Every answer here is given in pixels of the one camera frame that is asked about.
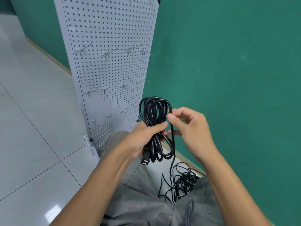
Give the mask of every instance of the wall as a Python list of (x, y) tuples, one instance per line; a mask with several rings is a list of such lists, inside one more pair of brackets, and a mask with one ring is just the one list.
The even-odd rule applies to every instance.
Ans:
[(16, 14), (10, 0), (0, 0), (0, 13)]
[[(143, 96), (205, 114), (276, 225), (301, 225), (301, 0), (161, 0)], [(176, 149), (197, 163), (183, 141)]]
[(11, 0), (25, 36), (70, 69), (53, 0)]

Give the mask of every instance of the beige baseboard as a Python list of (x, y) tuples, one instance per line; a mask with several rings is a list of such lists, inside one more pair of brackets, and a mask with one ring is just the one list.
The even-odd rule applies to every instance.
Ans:
[(63, 64), (61, 64), (59, 61), (57, 61), (54, 57), (52, 57), (51, 55), (49, 55), (47, 52), (45, 52), (42, 48), (40, 48), (38, 45), (36, 45), (34, 42), (32, 42), (30, 39), (26, 38), (26, 40), (32, 45), (34, 46), (36, 49), (38, 49), (41, 53), (43, 53), (47, 58), (49, 58), (52, 62), (54, 62), (55, 64), (57, 64), (60, 68), (62, 68), (65, 72), (67, 72), (68, 74), (70, 74), (72, 76), (71, 71), (66, 68)]
[[(170, 152), (170, 148), (168, 146), (167, 143), (163, 142), (162, 143), (162, 147), (164, 147), (167, 151)], [(187, 165), (191, 168), (194, 169), (195, 171), (200, 172), (200, 174), (206, 176), (205, 171), (203, 171), (201, 168), (199, 168), (196, 164), (194, 164), (193, 162), (191, 162), (190, 160), (188, 160), (187, 158), (185, 158), (181, 153), (179, 153), (178, 151), (175, 151), (175, 156), (184, 163), (187, 163)]]

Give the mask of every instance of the person's left hand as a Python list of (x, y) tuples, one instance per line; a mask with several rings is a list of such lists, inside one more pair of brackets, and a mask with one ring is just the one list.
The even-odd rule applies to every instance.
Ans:
[(140, 121), (120, 144), (123, 144), (125, 148), (129, 149), (133, 158), (136, 158), (142, 153), (143, 147), (150, 141), (154, 134), (164, 130), (164, 135), (167, 135), (165, 131), (167, 125), (168, 122), (165, 121), (161, 124), (147, 127), (143, 121)]

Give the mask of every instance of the pegboard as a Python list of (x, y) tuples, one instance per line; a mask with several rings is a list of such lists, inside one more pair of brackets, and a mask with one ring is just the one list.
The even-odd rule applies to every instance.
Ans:
[(88, 137), (102, 149), (138, 118), (157, 0), (54, 0)]

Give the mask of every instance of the person's left arm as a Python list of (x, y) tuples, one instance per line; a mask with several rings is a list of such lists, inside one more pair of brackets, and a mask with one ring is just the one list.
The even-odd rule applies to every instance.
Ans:
[(68, 202), (50, 226), (99, 226), (109, 202), (133, 158), (139, 156), (151, 137), (167, 122), (147, 127), (141, 121), (91, 173), (86, 183)]

